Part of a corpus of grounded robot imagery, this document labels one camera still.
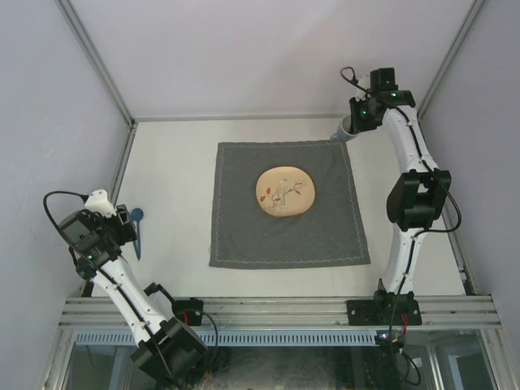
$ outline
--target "perforated metal strip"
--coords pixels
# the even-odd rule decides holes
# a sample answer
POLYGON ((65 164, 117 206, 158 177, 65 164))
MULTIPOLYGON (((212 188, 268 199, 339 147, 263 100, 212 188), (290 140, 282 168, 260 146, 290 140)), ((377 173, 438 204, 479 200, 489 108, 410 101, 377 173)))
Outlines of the perforated metal strip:
MULTIPOLYGON (((215 332, 197 330, 204 344, 215 345, 215 332)), ((219 331, 219 346, 223 347, 291 347, 291 346, 373 346, 375 331, 219 331)), ((135 345, 130 331, 79 331, 78 345, 135 345)))

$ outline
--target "gray wall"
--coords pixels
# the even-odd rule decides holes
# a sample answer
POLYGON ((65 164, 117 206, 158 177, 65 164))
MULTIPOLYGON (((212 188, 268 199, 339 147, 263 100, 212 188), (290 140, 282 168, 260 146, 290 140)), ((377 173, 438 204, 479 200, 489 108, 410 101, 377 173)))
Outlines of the gray wall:
MULTIPOLYGON (((52 0, 2 2, 0 42, 0 378, 31 389, 80 286, 41 198, 108 186, 125 124, 52 0)), ((80 206, 51 202, 57 218, 80 206)))
POLYGON ((520 362, 520 2, 490 1, 423 124, 453 174, 461 238, 520 362))

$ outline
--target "white stitching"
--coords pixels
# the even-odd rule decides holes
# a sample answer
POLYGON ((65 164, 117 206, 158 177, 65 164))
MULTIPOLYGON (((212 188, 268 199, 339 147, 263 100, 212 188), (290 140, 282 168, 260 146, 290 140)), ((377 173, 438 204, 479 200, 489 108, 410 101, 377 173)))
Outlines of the white stitching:
POLYGON ((243 264, 255 264, 255 263, 261 263, 261 264, 292 264, 292 263, 311 263, 311 262, 334 262, 334 261, 340 261, 340 260, 351 260, 354 258, 363 258, 365 254, 363 253, 362 245, 361 245, 361 238, 359 236, 359 229, 358 229, 358 220, 356 218, 356 212, 354 208, 354 204, 352 201, 352 185, 350 182, 350 175, 352 174, 352 170, 349 171, 348 164, 347 164, 347 158, 345 156, 344 147, 346 148, 346 145, 344 143, 338 143, 337 145, 340 147, 341 155, 343 156, 344 166, 345 170, 347 171, 347 177, 349 180, 349 194, 350 194, 350 204, 352 206, 352 212, 354 217, 354 224, 356 226, 356 233, 357 233, 357 242, 359 244, 359 249, 361 251, 360 256, 354 256, 351 258, 327 258, 323 260, 303 260, 303 261, 291 261, 291 262, 264 262, 264 261, 245 261, 245 260, 229 260, 229 259, 221 259, 219 258, 219 216, 220 216, 220 192, 222 189, 222 168, 224 165, 224 150, 226 148, 252 148, 252 149, 270 149, 270 148, 301 148, 301 147, 312 147, 312 146, 325 146, 325 145, 333 145, 336 144, 336 142, 323 142, 323 143, 312 143, 312 144, 306 144, 306 145, 284 145, 285 142, 273 142, 271 145, 223 145, 222 146, 222 153, 220 155, 220 168, 219 168, 219 195, 217 197, 217 220, 216 220, 216 226, 215 226, 215 256, 214 259, 216 262, 234 262, 234 263, 243 263, 243 264))

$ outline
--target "gray cup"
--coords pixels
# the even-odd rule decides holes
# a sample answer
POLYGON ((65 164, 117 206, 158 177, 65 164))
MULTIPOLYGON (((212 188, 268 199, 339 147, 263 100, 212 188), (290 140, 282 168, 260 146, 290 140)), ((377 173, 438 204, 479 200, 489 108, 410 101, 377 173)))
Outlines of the gray cup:
POLYGON ((336 133, 334 133, 331 136, 331 141, 348 142, 350 140, 353 140, 355 137, 357 137, 358 136, 357 134, 349 133, 350 123, 351 123, 350 115, 344 116, 341 119, 340 124, 338 124, 336 133))

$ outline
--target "glass panel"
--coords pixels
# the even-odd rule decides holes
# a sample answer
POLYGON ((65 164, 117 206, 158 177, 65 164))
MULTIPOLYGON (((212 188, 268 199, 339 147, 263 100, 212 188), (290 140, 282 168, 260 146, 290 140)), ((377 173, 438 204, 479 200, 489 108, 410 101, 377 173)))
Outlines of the glass panel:
MULTIPOLYGON (((217 389, 493 389, 476 334, 409 331, 406 356, 377 347, 219 348, 210 366, 201 361, 181 381, 185 388, 217 389)), ((69 366, 67 390, 160 390, 133 366, 135 347, 79 346, 69 366)))

